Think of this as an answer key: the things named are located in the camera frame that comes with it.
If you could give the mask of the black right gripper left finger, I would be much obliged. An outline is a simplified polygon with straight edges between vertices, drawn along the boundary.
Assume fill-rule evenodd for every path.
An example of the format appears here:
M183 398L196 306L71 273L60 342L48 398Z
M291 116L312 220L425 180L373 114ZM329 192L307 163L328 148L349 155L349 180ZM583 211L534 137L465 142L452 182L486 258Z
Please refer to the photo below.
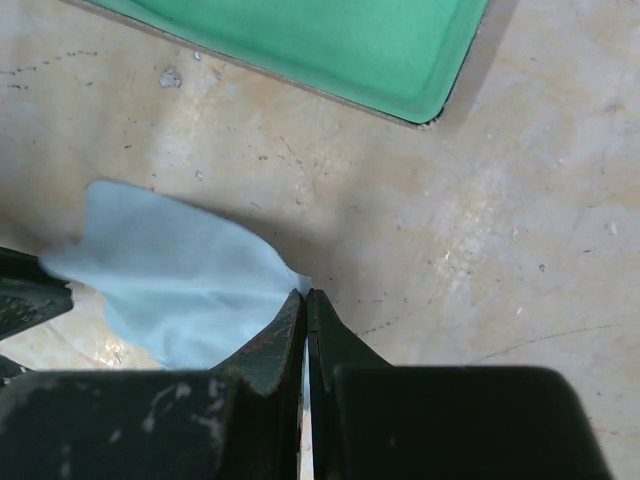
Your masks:
M5 479L296 479L306 305L209 370L41 371L1 391Z

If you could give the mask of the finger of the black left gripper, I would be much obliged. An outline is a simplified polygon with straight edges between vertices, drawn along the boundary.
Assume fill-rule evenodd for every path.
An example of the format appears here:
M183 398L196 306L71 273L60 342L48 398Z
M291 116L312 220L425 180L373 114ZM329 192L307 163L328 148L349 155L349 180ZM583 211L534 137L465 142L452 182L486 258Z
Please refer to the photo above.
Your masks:
M48 275L35 256L1 248L1 339L72 310L72 292Z

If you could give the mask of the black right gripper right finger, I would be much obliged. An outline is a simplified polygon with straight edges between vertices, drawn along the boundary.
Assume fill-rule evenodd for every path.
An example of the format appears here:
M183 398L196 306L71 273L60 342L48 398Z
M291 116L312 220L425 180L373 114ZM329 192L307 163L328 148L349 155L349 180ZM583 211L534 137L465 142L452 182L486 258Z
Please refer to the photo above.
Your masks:
M318 479L607 479L583 406L531 366L394 366L306 299Z

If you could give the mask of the light blue cleaning cloth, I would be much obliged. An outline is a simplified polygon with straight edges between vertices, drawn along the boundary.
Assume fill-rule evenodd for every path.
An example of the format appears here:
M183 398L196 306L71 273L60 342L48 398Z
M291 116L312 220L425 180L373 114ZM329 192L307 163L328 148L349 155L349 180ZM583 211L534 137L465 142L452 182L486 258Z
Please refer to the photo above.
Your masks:
M83 238L39 263L100 292L112 331L176 370L215 367L312 286L244 227L106 180L88 187Z

